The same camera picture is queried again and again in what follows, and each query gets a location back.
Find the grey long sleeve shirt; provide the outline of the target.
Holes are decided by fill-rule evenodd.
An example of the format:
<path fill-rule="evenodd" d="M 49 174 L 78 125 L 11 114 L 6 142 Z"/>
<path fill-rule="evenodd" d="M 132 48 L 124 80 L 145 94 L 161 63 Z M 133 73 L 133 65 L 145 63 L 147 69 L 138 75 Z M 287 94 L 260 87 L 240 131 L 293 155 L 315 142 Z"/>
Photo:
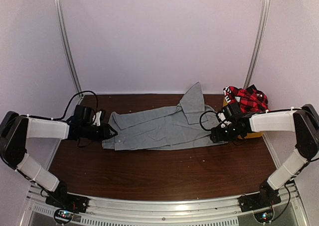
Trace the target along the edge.
<path fill-rule="evenodd" d="M 104 140 L 103 149 L 181 150 L 212 146 L 209 129 L 219 121 L 215 110 L 204 103 L 199 82 L 181 98 L 178 105 L 137 113 L 111 113 L 109 125 L 118 135 Z"/>

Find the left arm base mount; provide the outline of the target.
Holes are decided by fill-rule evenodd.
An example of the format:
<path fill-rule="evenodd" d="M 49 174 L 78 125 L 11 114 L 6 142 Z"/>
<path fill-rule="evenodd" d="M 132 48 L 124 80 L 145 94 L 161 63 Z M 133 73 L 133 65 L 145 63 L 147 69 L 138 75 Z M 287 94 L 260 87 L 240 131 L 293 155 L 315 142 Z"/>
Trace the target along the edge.
<path fill-rule="evenodd" d="M 46 198 L 45 203 L 56 208 L 67 209 L 68 211 L 78 214 L 86 213 L 89 199 L 83 196 L 67 194 L 67 197 L 63 203 L 57 202 L 51 196 Z"/>

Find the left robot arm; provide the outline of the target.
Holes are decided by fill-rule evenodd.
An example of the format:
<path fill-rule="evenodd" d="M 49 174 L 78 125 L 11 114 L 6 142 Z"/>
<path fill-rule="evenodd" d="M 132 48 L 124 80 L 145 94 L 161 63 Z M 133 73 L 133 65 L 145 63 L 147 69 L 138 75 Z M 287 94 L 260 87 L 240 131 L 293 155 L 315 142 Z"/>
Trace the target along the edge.
<path fill-rule="evenodd" d="M 22 115 L 8 111 L 0 123 L 0 156 L 3 162 L 27 180 L 36 183 L 61 208 L 72 203 L 67 185 L 44 167 L 40 155 L 32 153 L 44 147 L 44 152 L 53 151 L 63 140 L 92 142 L 115 137 L 118 133 L 104 123 L 104 110 L 77 105 L 67 120 Z"/>

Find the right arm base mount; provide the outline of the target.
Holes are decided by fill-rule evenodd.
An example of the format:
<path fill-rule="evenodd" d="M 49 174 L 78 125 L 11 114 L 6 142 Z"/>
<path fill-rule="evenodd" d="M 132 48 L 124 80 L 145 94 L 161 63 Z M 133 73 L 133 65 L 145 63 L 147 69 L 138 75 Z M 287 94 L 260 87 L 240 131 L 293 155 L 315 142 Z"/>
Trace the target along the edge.
<path fill-rule="evenodd" d="M 237 198 L 241 212 L 255 211 L 263 208 L 270 208 L 275 204 L 279 204 L 282 200 L 279 195 L 275 195 L 271 199 L 265 199 L 261 193 L 254 193 L 250 195 L 241 195 Z"/>

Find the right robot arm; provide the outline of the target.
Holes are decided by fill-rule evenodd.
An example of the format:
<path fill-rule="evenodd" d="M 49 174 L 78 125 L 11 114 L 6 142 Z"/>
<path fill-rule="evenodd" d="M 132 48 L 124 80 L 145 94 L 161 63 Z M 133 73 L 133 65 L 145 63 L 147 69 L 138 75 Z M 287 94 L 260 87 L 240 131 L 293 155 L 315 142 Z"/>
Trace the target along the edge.
<path fill-rule="evenodd" d="M 292 151 L 283 154 L 286 159 L 281 159 L 281 166 L 261 183 L 255 199 L 259 206 L 274 202 L 278 190 L 297 177 L 319 152 L 319 114 L 311 104 L 258 113 L 243 113 L 236 104 L 229 104 L 216 115 L 219 124 L 209 129 L 214 143 L 264 132 L 264 139 L 273 151 L 281 152 L 280 145 Z"/>

